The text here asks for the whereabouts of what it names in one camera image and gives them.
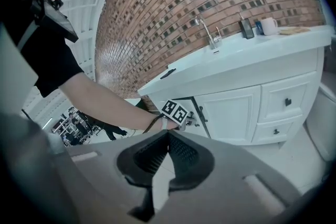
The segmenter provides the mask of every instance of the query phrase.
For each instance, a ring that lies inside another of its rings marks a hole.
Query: faucet handle
[[[216,36],[216,37],[214,38],[214,41],[215,41],[215,42],[219,42],[219,41],[222,39],[222,36],[221,36],[221,32],[219,32],[219,29],[218,29],[217,26],[216,26],[216,28],[217,28],[217,31],[218,31],[218,36]]]

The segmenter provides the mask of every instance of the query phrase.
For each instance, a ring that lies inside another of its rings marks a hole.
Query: bathroom vanity
[[[193,112],[197,122],[186,132],[235,145],[286,141],[313,105],[332,34],[330,26],[248,40],[236,34],[172,63],[138,92],[159,110],[174,99]]]

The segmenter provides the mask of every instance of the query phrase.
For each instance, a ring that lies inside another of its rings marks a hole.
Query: black sleeve
[[[83,72],[62,36],[39,27],[24,45],[22,55],[37,73],[37,88],[43,97]]]

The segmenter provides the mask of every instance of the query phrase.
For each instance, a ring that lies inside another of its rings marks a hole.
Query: black and white marker cube
[[[164,104],[161,112],[180,126],[183,124],[189,114],[187,109],[173,100],[168,100]]]

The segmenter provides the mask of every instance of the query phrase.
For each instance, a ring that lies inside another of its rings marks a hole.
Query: black wrist strap
[[[164,116],[163,113],[161,113],[159,116],[155,117],[154,120],[152,120],[152,122],[150,123],[150,125],[147,127],[147,129],[143,132],[143,134],[146,133],[146,132],[148,132],[150,130],[150,128],[153,127],[154,123],[157,122],[157,120],[159,118],[162,118],[163,116]]]

